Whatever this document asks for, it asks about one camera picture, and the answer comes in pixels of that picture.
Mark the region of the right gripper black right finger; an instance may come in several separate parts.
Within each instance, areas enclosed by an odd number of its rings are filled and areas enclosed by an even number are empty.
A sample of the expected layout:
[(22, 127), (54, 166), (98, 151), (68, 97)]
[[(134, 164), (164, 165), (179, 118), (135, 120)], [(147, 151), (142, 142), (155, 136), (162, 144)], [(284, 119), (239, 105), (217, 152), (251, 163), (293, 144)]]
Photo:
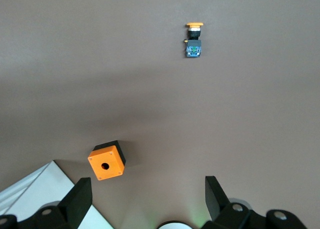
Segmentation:
[(205, 177), (205, 203), (211, 220), (203, 229), (265, 229), (266, 218), (240, 202), (230, 202), (215, 176)]

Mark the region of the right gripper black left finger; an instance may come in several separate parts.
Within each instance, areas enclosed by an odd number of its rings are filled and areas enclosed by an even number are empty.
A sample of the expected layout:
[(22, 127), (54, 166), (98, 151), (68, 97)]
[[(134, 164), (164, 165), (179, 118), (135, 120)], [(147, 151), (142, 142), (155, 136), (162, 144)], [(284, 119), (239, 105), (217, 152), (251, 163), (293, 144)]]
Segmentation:
[(92, 205), (92, 183), (81, 178), (56, 206), (47, 206), (32, 217), (36, 229), (77, 229)]

